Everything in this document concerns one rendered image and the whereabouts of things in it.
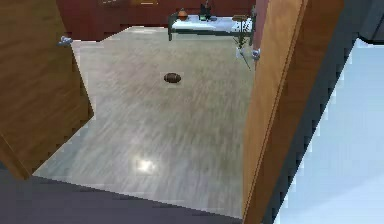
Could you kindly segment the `brown wooden room door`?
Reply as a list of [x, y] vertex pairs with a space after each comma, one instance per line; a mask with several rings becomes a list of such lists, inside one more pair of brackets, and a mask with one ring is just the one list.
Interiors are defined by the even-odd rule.
[[243, 140], [243, 223], [261, 224], [344, 0], [270, 0]]
[[56, 0], [0, 0], [0, 162], [27, 179], [94, 115]]

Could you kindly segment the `white table with dark frame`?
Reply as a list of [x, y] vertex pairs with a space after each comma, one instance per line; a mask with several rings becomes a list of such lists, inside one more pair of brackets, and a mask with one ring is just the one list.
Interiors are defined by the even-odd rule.
[[198, 15], [189, 15], [185, 21], [178, 18], [178, 13], [168, 17], [168, 39], [172, 40], [172, 34], [196, 34], [214, 36], [238, 37], [243, 34], [249, 37], [249, 45], [255, 33], [255, 16], [247, 16], [243, 22], [234, 21], [231, 17], [216, 17], [213, 20], [201, 21]]

